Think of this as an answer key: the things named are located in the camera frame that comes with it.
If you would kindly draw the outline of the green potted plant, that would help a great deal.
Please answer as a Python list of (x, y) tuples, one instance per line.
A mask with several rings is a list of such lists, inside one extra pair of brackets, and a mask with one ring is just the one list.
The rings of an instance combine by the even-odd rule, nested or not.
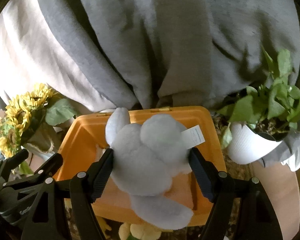
[(222, 148), (234, 142), (235, 135), (230, 128), (236, 123), (269, 141), (282, 141), (298, 128), (300, 89), (288, 81), (294, 72), (290, 51), (280, 50), (276, 59), (266, 51), (263, 54), (268, 66), (267, 80), (229, 94), (217, 111), (221, 116)]

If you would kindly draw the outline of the grey plush animal toy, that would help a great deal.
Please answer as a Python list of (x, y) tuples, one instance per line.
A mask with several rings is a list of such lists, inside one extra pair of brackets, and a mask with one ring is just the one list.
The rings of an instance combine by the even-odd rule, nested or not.
[(191, 172), (190, 149), (205, 142), (200, 127), (186, 128), (169, 114), (132, 123), (129, 111), (117, 108), (107, 121), (105, 134), (114, 151), (111, 178), (129, 194), (136, 215), (162, 229), (187, 226), (193, 211), (164, 194), (175, 176)]

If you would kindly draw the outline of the grey curtain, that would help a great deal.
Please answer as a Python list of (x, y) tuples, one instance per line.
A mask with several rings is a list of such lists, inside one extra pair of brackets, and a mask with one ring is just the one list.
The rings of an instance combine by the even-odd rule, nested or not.
[(266, 78), (262, 51), (292, 55), (300, 88), (295, 0), (38, 0), (53, 35), (92, 85), (113, 77), (129, 109), (203, 106)]

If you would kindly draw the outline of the yellow duck plush toy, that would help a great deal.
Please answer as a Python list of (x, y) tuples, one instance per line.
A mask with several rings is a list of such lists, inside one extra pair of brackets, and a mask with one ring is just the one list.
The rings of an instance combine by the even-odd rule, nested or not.
[(161, 229), (152, 224), (129, 224), (123, 223), (119, 227), (120, 239), (146, 239), (156, 240), (161, 237), (163, 232), (173, 232), (173, 230)]

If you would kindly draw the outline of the pale blue metal bucket vase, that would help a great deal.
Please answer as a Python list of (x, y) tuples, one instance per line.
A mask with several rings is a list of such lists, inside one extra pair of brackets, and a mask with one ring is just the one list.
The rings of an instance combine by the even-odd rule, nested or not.
[(35, 131), (34, 135), (23, 144), (24, 148), (42, 158), (44, 161), (47, 161), (57, 153), (60, 146), (61, 140), (57, 132), (52, 126), (45, 122), (43, 122)]

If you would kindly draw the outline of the orange plastic storage crate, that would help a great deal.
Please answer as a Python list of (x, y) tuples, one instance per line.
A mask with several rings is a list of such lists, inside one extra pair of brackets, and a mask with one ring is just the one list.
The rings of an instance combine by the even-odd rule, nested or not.
[(148, 222), (162, 229), (204, 225), (212, 204), (191, 171), (189, 149), (225, 170), (217, 133), (204, 107), (95, 113), (78, 117), (61, 147), (57, 180), (71, 179), (114, 149), (104, 192), (93, 201), (97, 216), (119, 222)]

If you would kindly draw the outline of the white sheer curtain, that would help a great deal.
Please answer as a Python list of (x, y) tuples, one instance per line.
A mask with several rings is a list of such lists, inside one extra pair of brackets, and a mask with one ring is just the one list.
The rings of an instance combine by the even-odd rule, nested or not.
[(0, 12), (0, 110), (16, 95), (43, 83), (69, 98), (82, 114), (138, 102), (106, 77), (95, 72), (98, 85), (53, 35), (38, 0), (9, 0)]

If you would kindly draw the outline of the white ribbed plant pot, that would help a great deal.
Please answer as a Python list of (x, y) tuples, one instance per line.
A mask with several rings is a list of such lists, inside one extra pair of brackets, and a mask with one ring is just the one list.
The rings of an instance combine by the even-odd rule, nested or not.
[(226, 149), (229, 158), (239, 165), (257, 161), (281, 144), (281, 141), (269, 140), (254, 133), (240, 122), (232, 123), (230, 131), (232, 140)]

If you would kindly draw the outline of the sunflower bouquet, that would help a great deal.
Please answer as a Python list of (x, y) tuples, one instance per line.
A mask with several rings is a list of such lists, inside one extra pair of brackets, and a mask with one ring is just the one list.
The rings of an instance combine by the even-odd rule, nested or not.
[(30, 92), (10, 100), (0, 116), (0, 152), (10, 158), (26, 149), (23, 144), (43, 122), (55, 129), (77, 116), (69, 98), (44, 83), (36, 84)]

